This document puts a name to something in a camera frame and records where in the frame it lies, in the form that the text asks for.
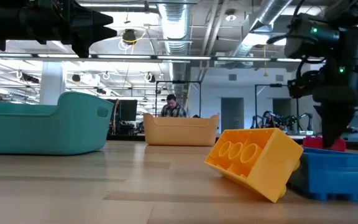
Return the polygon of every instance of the teal plastic bin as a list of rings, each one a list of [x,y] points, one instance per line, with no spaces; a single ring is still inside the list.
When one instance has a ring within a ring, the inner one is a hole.
[[[106,143],[113,104],[66,92],[57,106],[0,102],[0,154],[74,155]]]

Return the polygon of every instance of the tan plastic bin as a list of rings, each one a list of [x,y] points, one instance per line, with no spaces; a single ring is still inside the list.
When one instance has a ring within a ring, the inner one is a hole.
[[[143,114],[147,144],[153,146],[213,146],[219,116],[211,118],[154,118]]]

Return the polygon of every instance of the yellow lego brick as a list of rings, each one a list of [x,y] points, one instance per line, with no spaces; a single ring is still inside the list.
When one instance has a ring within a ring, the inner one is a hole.
[[[278,128],[225,130],[205,163],[272,202],[299,167],[303,148]]]

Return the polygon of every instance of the wooden floor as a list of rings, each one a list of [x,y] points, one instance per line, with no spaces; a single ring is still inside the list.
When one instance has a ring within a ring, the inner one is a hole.
[[[81,156],[0,156],[0,224],[358,224],[358,203],[273,204],[223,179],[208,147],[110,141]]]

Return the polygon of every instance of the plaid shirt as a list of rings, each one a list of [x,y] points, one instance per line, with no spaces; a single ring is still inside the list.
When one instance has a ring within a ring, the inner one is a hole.
[[[174,117],[174,118],[187,118],[186,110],[177,103],[177,106],[173,109],[169,108],[168,105],[165,105],[161,110],[162,117]]]

